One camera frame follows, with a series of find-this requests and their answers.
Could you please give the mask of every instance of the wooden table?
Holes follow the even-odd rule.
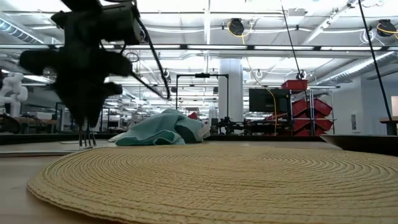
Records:
[[[242,146],[295,147],[298,150],[308,148],[337,149],[324,142],[206,142],[204,144],[240,144]],[[114,146],[110,142],[99,142],[99,146]],[[76,149],[77,144],[59,142],[40,144],[17,144],[0,146],[1,151],[54,151]],[[0,158],[0,223],[4,224],[102,224],[115,223],[90,218],[75,212],[57,208],[36,199],[26,190],[26,183],[41,168],[58,159],[51,157],[9,157]]]
[[[398,116],[392,117],[392,122],[390,122],[389,118],[380,118],[380,123],[386,124],[387,134],[396,136],[397,133],[397,124],[398,124]]]

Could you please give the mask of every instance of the metal rack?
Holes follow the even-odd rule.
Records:
[[[313,95],[313,89],[309,89],[308,90],[308,98],[306,99],[309,100],[310,103],[310,118],[294,118],[293,117],[293,102],[290,99],[290,119],[292,120],[292,122],[294,122],[294,120],[310,120],[310,124],[311,124],[311,135],[314,136],[315,135],[315,120],[329,120],[333,123],[333,134],[335,134],[335,114],[333,112],[333,92],[331,90],[328,90],[328,95],[330,96],[331,102],[330,102],[330,106],[331,106],[331,119],[328,118],[315,118],[315,108],[314,108],[314,95]]]

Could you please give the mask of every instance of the black cable hanging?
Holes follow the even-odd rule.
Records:
[[[373,64],[374,64],[374,68],[376,69],[377,79],[379,80],[381,93],[382,93],[382,95],[383,95],[384,105],[386,106],[386,111],[387,111],[387,115],[388,115],[388,120],[389,120],[390,123],[391,123],[391,122],[392,122],[392,116],[391,116],[390,108],[389,108],[389,106],[388,106],[386,91],[384,90],[383,81],[381,80],[379,65],[377,64],[376,55],[375,55],[374,49],[373,49],[373,44],[372,44],[372,42],[370,41],[370,40],[371,40],[371,36],[370,36],[370,34],[369,34],[369,29],[368,29],[368,25],[367,25],[367,23],[366,23],[365,15],[364,15],[364,13],[363,13],[363,7],[362,7],[362,2],[361,2],[361,0],[358,0],[358,4],[359,4],[359,9],[361,10],[362,20],[363,20],[363,25],[365,26],[366,35],[367,35],[368,40],[369,40],[369,46],[370,46],[371,52],[372,52]]]
[[[285,25],[286,25],[286,29],[287,29],[287,34],[289,35],[290,46],[292,47],[294,60],[295,60],[295,62],[296,62],[298,77],[299,77],[299,79],[302,79],[302,77],[300,76],[299,62],[297,61],[296,52],[295,52],[295,50],[294,50],[294,45],[293,45],[293,41],[292,41],[292,36],[290,35],[290,31],[289,31],[289,25],[287,25],[287,19],[286,19],[286,14],[285,14],[285,8],[284,8],[284,4],[283,4],[282,0],[280,0],[280,5],[282,6],[282,12],[283,12],[283,14],[284,14],[284,19],[285,19]],[[305,104],[307,104],[307,98],[308,98],[308,96],[307,96],[307,90],[304,88],[304,84],[303,84],[303,89],[304,89],[304,94],[305,94]],[[311,127],[313,127],[311,116],[310,116],[310,123],[311,123]]]

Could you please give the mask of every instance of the woven placemat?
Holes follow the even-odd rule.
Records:
[[[28,189],[124,223],[398,223],[398,157],[339,150],[100,148],[50,164]]]

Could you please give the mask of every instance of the white robot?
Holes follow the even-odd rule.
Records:
[[[18,117],[21,108],[21,102],[27,100],[27,88],[22,86],[22,73],[8,73],[8,76],[2,80],[2,88],[0,89],[0,113],[5,113],[4,105],[11,104],[10,116]]]

